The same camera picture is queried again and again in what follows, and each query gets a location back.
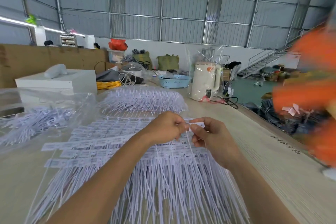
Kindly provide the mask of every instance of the green sack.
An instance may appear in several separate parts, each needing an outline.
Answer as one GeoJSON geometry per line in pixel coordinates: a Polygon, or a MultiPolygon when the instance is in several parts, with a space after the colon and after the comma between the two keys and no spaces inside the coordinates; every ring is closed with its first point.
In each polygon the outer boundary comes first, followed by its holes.
{"type": "Polygon", "coordinates": [[[170,56],[166,54],[166,56],[158,56],[157,63],[159,64],[159,70],[167,71],[167,70],[179,70],[179,56],[170,56]]]}
{"type": "Polygon", "coordinates": [[[153,63],[151,61],[151,58],[149,57],[149,52],[145,52],[144,54],[133,54],[133,58],[135,58],[137,61],[141,62],[149,62],[148,69],[152,70],[153,69],[153,63]]]}

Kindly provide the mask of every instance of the table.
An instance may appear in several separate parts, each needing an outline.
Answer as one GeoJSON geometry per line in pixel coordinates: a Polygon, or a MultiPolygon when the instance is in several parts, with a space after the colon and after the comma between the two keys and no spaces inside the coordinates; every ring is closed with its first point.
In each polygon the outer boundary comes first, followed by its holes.
{"type": "MultiPolygon", "coordinates": [[[[335,222],[336,182],[321,174],[319,163],[289,148],[285,140],[240,111],[222,104],[199,103],[187,97],[186,89],[177,91],[189,106],[183,115],[210,116],[226,124],[243,154],[300,223],[335,222]]],[[[1,223],[24,223],[42,177],[48,181],[56,172],[49,169],[45,174],[43,165],[52,153],[39,150],[45,142],[55,140],[60,139],[38,137],[34,143],[0,155],[1,223]]]]}

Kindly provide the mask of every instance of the red bag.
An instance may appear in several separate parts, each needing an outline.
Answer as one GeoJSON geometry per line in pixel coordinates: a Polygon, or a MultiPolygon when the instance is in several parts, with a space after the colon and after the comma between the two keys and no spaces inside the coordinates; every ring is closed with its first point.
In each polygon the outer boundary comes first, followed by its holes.
{"type": "Polygon", "coordinates": [[[125,43],[125,39],[113,39],[108,43],[108,46],[111,50],[116,51],[125,51],[128,48],[128,45],[125,43]]]}

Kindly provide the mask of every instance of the hand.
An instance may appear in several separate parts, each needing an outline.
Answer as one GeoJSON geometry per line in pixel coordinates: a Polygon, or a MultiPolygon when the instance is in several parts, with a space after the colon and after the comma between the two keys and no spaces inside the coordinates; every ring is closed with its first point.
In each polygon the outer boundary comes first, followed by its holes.
{"type": "Polygon", "coordinates": [[[188,129],[189,124],[181,116],[167,111],[152,120],[139,134],[146,137],[152,146],[178,139],[188,129]]]}
{"type": "Polygon", "coordinates": [[[208,149],[218,164],[230,170],[242,155],[225,124],[209,117],[194,119],[190,121],[192,122],[204,122],[205,125],[205,129],[196,124],[190,126],[194,132],[192,142],[195,147],[208,149]]]}

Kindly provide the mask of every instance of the green floor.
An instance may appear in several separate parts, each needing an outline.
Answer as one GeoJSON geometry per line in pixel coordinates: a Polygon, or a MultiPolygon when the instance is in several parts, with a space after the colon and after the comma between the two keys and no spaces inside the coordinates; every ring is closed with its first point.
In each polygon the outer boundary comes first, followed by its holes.
{"type": "Polygon", "coordinates": [[[271,92],[273,87],[279,85],[276,82],[263,81],[263,86],[254,86],[256,80],[242,79],[237,77],[236,81],[232,81],[233,96],[238,98],[238,103],[244,104],[253,102],[256,105],[261,105],[261,96],[267,92],[271,92]]]}

